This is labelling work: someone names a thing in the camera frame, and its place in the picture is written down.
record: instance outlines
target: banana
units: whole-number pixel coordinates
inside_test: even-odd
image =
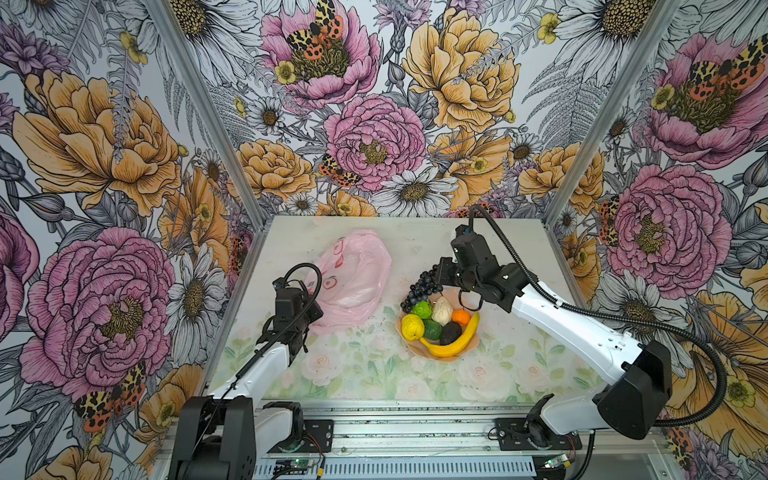
[[[427,347],[427,349],[429,349],[429,352],[434,356],[445,358],[448,356],[458,355],[463,349],[467,348],[467,345],[469,345],[469,340],[471,340],[477,332],[479,323],[480,314],[476,313],[469,320],[464,333],[462,333],[462,335],[450,345],[432,345],[431,343],[424,340],[423,337],[419,340],[424,344],[425,347]]]

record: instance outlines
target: pink peony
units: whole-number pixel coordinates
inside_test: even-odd
[[[730,38],[718,44],[715,35],[705,39],[696,34],[656,78],[655,106],[644,125],[645,139],[654,151],[713,170],[752,150],[768,134],[768,74],[742,91],[718,88],[704,101],[690,96],[694,86],[689,81],[691,65],[698,61],[721,65],[747,47],[746,42],[736,47],[730,44]],[[668,100],[662,98],[671,93],[664,90],[666,85],[674,88],[674,96]]]
[[[608,262],[620,275],[629,270],[655,283],[664,298],[695,293],[728,254],[722,203],[714,179],[691,165],[641,168],[619,196],[619,244],[608,247]]]
[[[340,104],[348,101],[358,93],[366,93],[376,83],[379,73],[379,57],[381,48],[376,34],[368,36],[365,26],[360,24],[357,11],[352,8],[349,13],[340,2],[334,2],[336,14],[343,20],[342,46],[349,54],[349,66],[343,76],[325,74],[318,78],[305,81],[302,78],[285,85],[288,92],[303,108],[322,108],[327,104]],[[275,68],[280,62],[292,62],[293,50],[288,45],[286,37],[295,31],[309,30],[310,23],[315,21],[315,7],[309,13],[296,10],[294,16],[280,11],[280,16],[267,15],[262,19],[261,37],[262,49],[267,52],[263,56],[263,64]],[[314,60],[318,64],[324,59]]]
[[[0,212],[0,340],[16,324],[24,305],[24,284],[38,268],[35,241],[14,217]]]
[[[163,250],[128,228],[54,253],[29,290],[36,336],[24,345],[22,378],[78,399],[110,391],[139,362],[154,373],[170,349],[163,330],[174,280]]]
[[[357,97],[325,123],[328,154],[339,166],[358,174],[357,187],[378,191],[384,180],[416,170],[426,142],[419,116],[379,95]]]

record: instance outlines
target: daisy center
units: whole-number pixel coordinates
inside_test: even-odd
[[[197,317],[197,314],[203,309],[204,294],[203,282],[198,279],[192,280],[187,287],[186,295],[184,295],[184,312],[188,317]]]
[[[624,315],[628,316],[632,320],[643,320],[648,323],[656,323],[656,317],[648,308],[648,305],[642,303],[640,300],[630,300],[626,302],[621,309],[624,311]],[[650,334],[654,331],[652,326],[633,325],[632,328],[638,333]]]
[[[656,0],[612,0],[603,11],[603,29],[617,37],[635,36]]]
[[[205,11],[197,0],[170,0],[185,35],[199,35],[205,29]]]
[[[529,145],[526,145],[526,144],[518,145],[512,151],[512,157],[515,160],[520,160],[522,158],[526,158],[530,154],[531,154],[531,147]]]
[[[383,164],[388,153],[386,147],[375,140],[371,141],[370,145],[366,145],[361,141],[357,148],[361,154],[366,156],[366,163],[368,165]]]
[[[664,232],[664,225],[662,223],[655,223],[650,214],[643,217],[640,220],[640,233],[634,238],[640,250],[645,253],[656,253],[661,250],[664,245],[664,241],[667,239],[667,235]]]
[[[264,124],[267,127],[274,127],[275,124],[277,124],[277,112],[274,110],[265,110],[261,119],[264,120]]]
[[[141,326],[144,319],[144,309],[141,303],[135,298],[127,299],[113,303],[109,307],[111,318],[99,330],[105,336],[113,339],[118,333],[122,333],[128,339],[136,336],[136,330]]]
[[[405,185],[400,192],[400,199],[407,202],[416,202],[427,196],[429,189],[424,184]]]

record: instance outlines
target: floral tablecloth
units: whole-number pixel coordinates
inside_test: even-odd
[[[293,264],[311,261],[345,233],[377,232],[392,256],[382,302],[359,327],[329,335],[310,333],[300,353],[265,398],[421,400],[530,403],[542,394],[568,394],[600,379],[576,355],[530,323],[497,306],[481,310],[477,349],[452,362],[412,355],[395,329],[399,303],[419,273],[450,255],[458,219],[278,217],[267,237],[211,388],[227,381],[253,353],[261,326],[274,311],[271,282]],[[538,220],[500,220],[530,269],[567,300],[571,298]],[[500,263],[508,255],[485,225],[478,226]]]

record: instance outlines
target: flower bud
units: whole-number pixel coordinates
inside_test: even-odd
[[[23,201],[30,210],[35,212],[35,215],[46,222],[54,223],[74,219],[72,209],[67,207],[64,199],[56,194],[36,194],[30,197],[20,197],[19,200]]]

